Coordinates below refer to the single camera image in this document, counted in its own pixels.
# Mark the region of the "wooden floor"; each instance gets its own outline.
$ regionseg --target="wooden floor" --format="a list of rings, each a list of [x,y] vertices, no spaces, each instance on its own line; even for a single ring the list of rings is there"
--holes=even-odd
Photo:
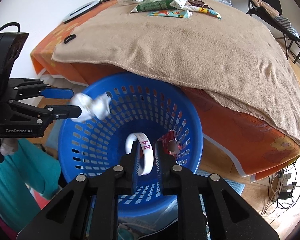
[[[291,60],[290,64],[300,83],[300,66],[293,64]],[[45,105],[53,104],[59,105],[65,103],[65,100],[43,98],[43,100],[39,104],[39,107],[44,107]],[[30,141],[32,141],[33,143],[41,143],[44,145],[52,126],[53,124],[51,124],[47,128],[44,137],[31,138]],[[214,144],[210,143],[207,140],[204,141],[204,149],[199,168],[211,173],[217,173],[223,178],[228,178],[237,182],[244,183],[246,186],[242,193],[242,197],[260,214],[262,213],[264,207],[269,203],[268,178],[251,183],[250,177],[241,177],[238,174],[236,168],[234,167],[234,164],[231,161],[231,159],[222,150],[220,150]],[[298,171],[298,177],[296,181],[297,185],[300,186],[300,159],[297,161],[296,168]],[[300,189],[296,189],[297,197],[299,195],[299,192]],[[275,207],[276,205],[273,204],[268,209],[268,213],[271,213],[272,211],[274,212],[270,215],[265,214],[263,218],[268,223],[270,223],[271,226],[278,232],[280,239],[285,239],[300,220],[300,198],[296,205],[288,210],[281,210],[279,208],[275,209]]]

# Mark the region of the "teal cloth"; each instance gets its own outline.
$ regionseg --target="teal cloth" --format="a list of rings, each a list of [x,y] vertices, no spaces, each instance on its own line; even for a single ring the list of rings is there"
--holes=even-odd
[[[16,232],[40,211],[26,184],[51,199],[58,191],[61,173],[59,161],[27,139],[19,139],[18,144],[18,151],[0,163],[0,216]]]

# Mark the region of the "screw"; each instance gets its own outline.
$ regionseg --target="screw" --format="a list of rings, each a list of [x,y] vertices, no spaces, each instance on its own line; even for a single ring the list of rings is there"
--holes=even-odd
[[[84,181],[86,179],[86,176],[81,174],[81,175],[78,175],[75,179],[76,179],[76,181],[81,182],[81,181]]]
[[[181,171],[181,170],[182,170],[182,166],[180,166],[180,165],[174,165],[174,166],[172,167],[172,169],[173,169],[174,171]]]
[[[210,179],[213,180],[213,181],[219,181],[220,176],[218,174],[211,174]]]
[[[121,165],[116,165],[113,167],[113,170],[119,172],[123,170],[123,167]]]

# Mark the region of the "white bracelet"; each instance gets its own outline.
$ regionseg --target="white bracelet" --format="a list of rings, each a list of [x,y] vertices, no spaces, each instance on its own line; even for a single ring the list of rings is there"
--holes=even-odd
[[[142,168],[141,165],[139,165],[138,175],[139,176],[147,175],[152,170],[154,157],[153,157],[153,150],[151,147],[150,140],[144,133],[139,132],[139,133],[129,134],[129,136],[126,139],[126,154],[131,153],[132,144],[136,140],[138,140],[139,143],[141,144],[141,148],[144,156],[144,167]]]

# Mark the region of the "pink cloth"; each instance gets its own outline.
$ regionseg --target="pink cloth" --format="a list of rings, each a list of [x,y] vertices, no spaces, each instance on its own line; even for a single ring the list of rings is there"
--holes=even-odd
[[[11,240],[16,240],[18,233],[13,231],[0,217],[0,227]]]

